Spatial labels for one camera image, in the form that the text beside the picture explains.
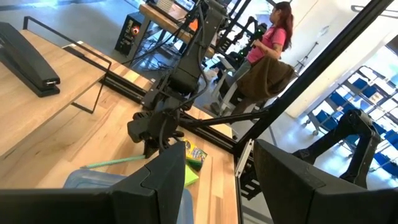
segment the red hair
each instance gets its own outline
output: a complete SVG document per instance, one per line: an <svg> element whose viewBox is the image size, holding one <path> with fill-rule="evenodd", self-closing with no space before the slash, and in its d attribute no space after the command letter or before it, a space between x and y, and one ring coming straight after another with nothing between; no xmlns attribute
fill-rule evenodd
<svg viewBox="0 0 398 224"><path fill-rule="evenodd" d="M289 2L279 2L274 7L275 10L280 10L280 18L276 27L283 28L286 31L286 39L282 51L285 51L292 46L292 36L293 36L293 14L292 8Z"/></svg>

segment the clear plastic container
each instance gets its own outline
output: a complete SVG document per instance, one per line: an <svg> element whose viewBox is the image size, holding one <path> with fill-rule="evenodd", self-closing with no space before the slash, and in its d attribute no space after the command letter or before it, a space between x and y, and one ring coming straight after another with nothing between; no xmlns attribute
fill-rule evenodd
<svg viewBox="0 0 398 224"><path fill-rule="evenodd" d="M126 176L80 169L73 171L69 175L63 188L68 188L68 189L107 188L119 182L120 180L123 180L124 178L126 178ZM184 189L182 192L177 224L193 224L192 195L187 189Z"/></svg>

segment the wooden table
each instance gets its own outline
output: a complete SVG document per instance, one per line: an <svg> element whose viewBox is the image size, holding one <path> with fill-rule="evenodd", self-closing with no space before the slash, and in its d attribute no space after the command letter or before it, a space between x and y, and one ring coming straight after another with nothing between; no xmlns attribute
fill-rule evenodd
<svg viewBox="0 0 398 224"><path fill-rule="evenodd" d="M97 58L90 55L87 57L105 66ZM114 60L111 61L114 73L143 89L150 88L149 80ZM95 84L79 97L78 102L90 103L99 87L99 84ZM81 166L141 155L144 144L133 143L126 126L133 114L141 109L137 103L106 87L94 114L68 106L25 138L12 154L0 158L0 188L60 188L69 174ZM210 118L197 108L192 108L188 113L196 118ZM231 128L227 125L217 125L214 128L231 136ZM202 138L183 131L187 139L208 153L198 174L199 181L188 186L193 197L195 223L237 223L233 156ZM129 175L149 161L150 159L127 162L95 170Z"/></svg>
<svg viewBox="0 0 398 224"><path fill-rule="evenodd" d="M169 18L165 17L162 13L158 12L156 9L151 7L148 4L141 4L139 6L140 13L144 16L144 22L141 24L140 33L134 39L134 44L132 45L131 55L134 58L139 50L139 46L144 38L146 31L148 30L150 22L156 23L159 27L163 30L174 33L179 26L174 23ZM176 20L183 19L187 12L182 9L180 6L173 4L172 9L170 10L169 14L175 18ZM184 30L180 31L178 38L182 40L184 43L189 43L192 38L192 35ZM216 36L211 42L213 45L216 45ZM209 47L206 51L205 56L208 58L212 58L215 54L215 51L212 47Z"/></svg>
<svg viewBox="0 0 398 224"><path fill-rule="evenodd" d="M65 109L104 75L104 71L71 56L28 30L22 30L21 34L60 77L60 94L39 98L0 62L0 156L12 152L18 143Z"/></svg>

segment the black stapler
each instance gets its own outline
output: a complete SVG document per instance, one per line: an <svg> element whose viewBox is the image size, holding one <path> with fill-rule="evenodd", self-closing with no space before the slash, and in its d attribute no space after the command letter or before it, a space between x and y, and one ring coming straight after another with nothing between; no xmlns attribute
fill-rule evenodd
<svg viewBox="0 0 398 224"><path fill-rule="evenodd" d="M0 22L1 62L37 96L60 93L60 78L41 54L6 22Z"/></svg>

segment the woman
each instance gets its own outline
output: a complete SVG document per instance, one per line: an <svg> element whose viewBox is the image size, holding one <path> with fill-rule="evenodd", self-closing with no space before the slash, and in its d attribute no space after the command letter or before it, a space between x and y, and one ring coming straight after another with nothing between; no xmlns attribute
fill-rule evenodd
<svg viewBox="0 0 398 224"><path fill-rule="evenodd" d="M263 58L265 55L280 59L280 55L291 46L293 34L293 15L289 2L279 2L275 5L269 17L272 26L262 36L262 40L255 40L252 50L248 53L243 64L234 74L234 78L238 80L247 73L252 65ZM236 105L232 111L232 115L244 113L245 109L257 103L250 98L244 98ZM212 103L211 109L220 108L218 104Z"/></svg>

